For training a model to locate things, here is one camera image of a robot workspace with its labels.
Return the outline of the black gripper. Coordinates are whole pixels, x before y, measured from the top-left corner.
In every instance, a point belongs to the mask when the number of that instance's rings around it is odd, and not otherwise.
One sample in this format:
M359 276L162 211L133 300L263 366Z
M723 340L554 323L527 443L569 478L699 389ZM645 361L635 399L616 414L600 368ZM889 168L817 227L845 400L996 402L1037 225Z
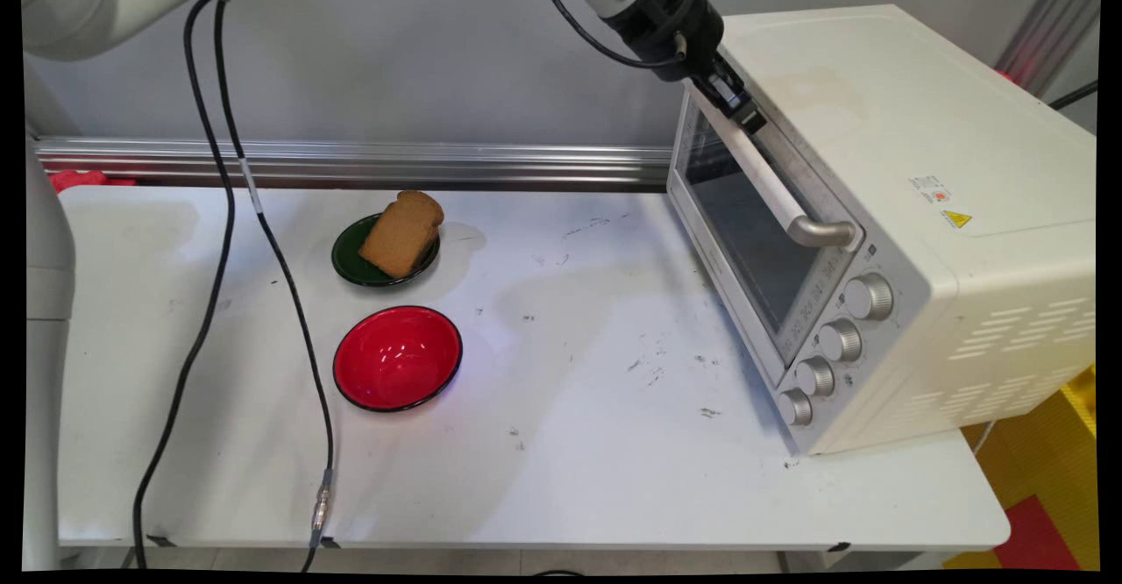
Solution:
M603 21L633 58L605 49L616 63L657 80L686 80L708 104L755 135L767 125L742 77L719 53L724 20L708 0L604 0Z

